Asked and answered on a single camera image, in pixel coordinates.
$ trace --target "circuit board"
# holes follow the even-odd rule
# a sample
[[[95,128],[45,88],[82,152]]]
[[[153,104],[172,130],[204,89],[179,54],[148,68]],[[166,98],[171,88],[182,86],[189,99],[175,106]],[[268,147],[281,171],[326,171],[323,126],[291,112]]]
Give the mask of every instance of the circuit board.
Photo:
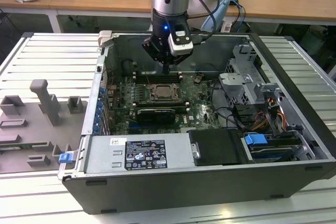
[[[177,84],[136,84],[131,77],[115,78],[113,99],[110,100],[110,110],[113,122],[113,135],[185,133],[190,129],[218,129],[218,116],[214,114],[210,103],[211,81],[194,83],[195,74],[185,74],[181,83]],[[169,99],[179,102],[187,101],[188,109],[176,113],[172,124],[137,125],[131,116],[135,104],[146,103],[150,99],[160,103]],[[176,111],[183,108],[176,106]]]

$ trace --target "motherboard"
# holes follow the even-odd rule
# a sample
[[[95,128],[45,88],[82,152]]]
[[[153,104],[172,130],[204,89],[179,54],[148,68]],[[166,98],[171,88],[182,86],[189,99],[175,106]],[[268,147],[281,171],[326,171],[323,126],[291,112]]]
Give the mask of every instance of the motherboard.
[[[151,76],[114,78],[108,88],[111,133],[185,133],[220,128],[210,102],[213,80],[201,78],[197,74],[168,80]]]

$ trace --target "aluminum profile table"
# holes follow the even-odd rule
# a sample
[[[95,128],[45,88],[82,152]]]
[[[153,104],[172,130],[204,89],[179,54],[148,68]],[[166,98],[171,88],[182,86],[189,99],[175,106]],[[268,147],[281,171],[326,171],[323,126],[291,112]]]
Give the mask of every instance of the aluminum profile table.
[[[0,67],[0,98],[16,92],[25,102],[36,102],[29,83],[45,78],[59,100],[75,91],[87,100],[99,55],[97,38],[97,34],[22,38]],[[261,38],[335,134],[335,84],[295,42]],[[273,81],[266,68],[265,72]],[[0,177],[0,223],[336,223],[336,177],[313,182],[287,199],[90,216],[56,173]],[[153,200],[163,200],[160,192]]]
[[[288,76],[336,136],[336,83],[295,42],[284,37],[261,37]],[[275,82],[265,65],[266,76]]]

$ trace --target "desk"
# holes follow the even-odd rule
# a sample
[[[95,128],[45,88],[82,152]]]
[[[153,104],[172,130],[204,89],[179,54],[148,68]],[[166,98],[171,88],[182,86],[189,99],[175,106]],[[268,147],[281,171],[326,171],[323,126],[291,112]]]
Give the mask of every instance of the desk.
[[[239,0],[246,9],[246,21],[336,25],[336,0]],[[35,13],[49,16],[54,32],[61,32],[57,15],[150,17],[151,0],[38,0],[20,4],[0,0],[9,13]],[[236,16],[230,6],[227,16]]]

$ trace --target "blue latch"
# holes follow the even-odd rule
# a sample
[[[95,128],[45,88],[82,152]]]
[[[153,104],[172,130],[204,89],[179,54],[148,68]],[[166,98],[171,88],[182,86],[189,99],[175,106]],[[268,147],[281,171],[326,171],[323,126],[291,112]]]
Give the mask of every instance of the blue latch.
[[[247,145],[250,144],[268,144],[267,139],[263,134],[248,134],[244,137]]]
[[[72,163],[73,153],[62,153],[59,155],[58,162],[60,164],[71,164]]]

